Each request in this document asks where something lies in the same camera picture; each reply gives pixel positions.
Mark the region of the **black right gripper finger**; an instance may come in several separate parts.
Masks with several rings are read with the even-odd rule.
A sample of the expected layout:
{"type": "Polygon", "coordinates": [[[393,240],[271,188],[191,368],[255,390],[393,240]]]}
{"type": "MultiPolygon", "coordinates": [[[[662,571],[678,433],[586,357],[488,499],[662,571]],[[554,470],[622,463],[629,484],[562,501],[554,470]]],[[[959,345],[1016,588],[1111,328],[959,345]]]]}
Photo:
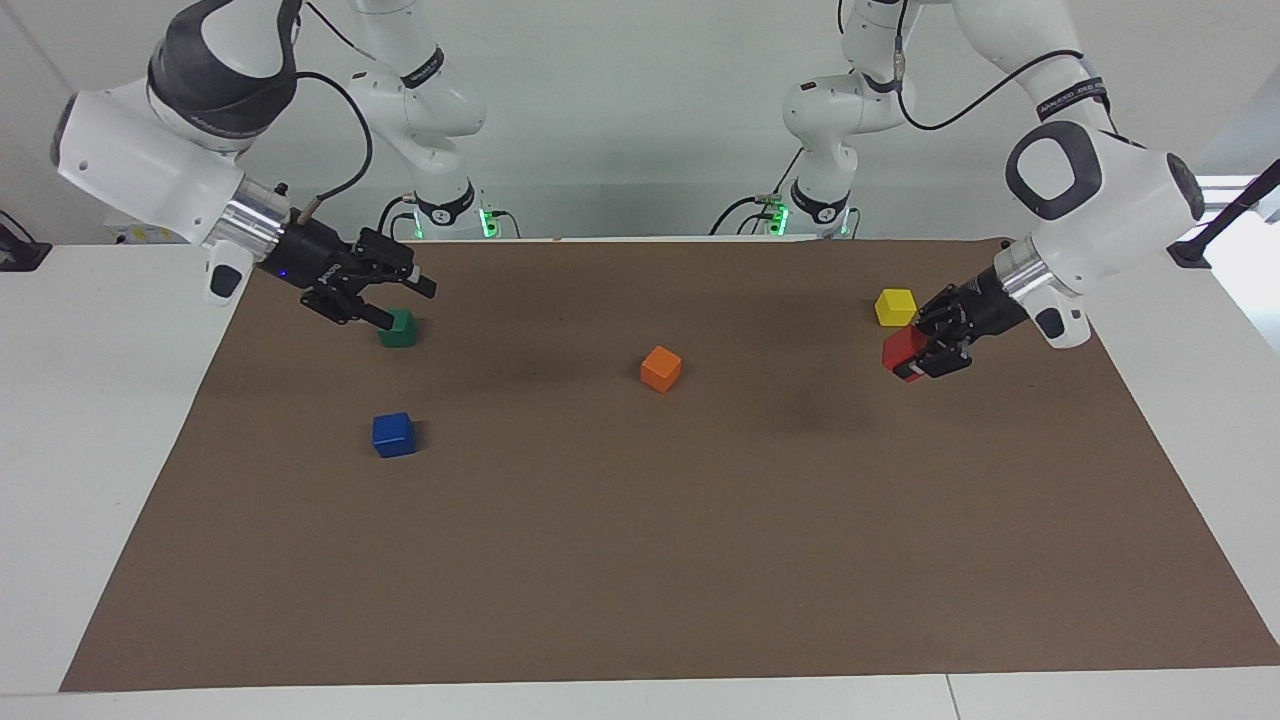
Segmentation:
{"type": "Polygon", "coordinates": [[[436,296],[436,282],[422,274],[413,250],[374,228],[362,228],[355,243],[370,284],[402,284],[425,299],[436,296]]]}
{"type": "Polygon", "coordinates": [[[366,322],[381,331],[390,331],[396,323],[396,318],[387,310],[365,302],[360,296],[342,292],[307,290],[303,292],[303,305],[338,325],[366,322]]]}

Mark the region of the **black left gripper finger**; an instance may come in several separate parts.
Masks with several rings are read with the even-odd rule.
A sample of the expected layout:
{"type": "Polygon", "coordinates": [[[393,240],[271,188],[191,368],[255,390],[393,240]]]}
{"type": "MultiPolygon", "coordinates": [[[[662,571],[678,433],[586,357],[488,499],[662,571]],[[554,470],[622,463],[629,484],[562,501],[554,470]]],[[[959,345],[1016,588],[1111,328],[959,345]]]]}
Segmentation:
{"type": "Polygon", "coordinates": [[[970,345],[968,338],[940,340],[913,334],[910,338],[913,355],[905,361],[905,380],[914,382],[925,377],[936,379],[969,368],[970,345]]]}
{"type": "Polygon", "coordinates": [[[933,299],[923,304],[916,314],[919,331],[964,331],[966,311],[963,304],[963,288],[947,284],[933,299]]]}

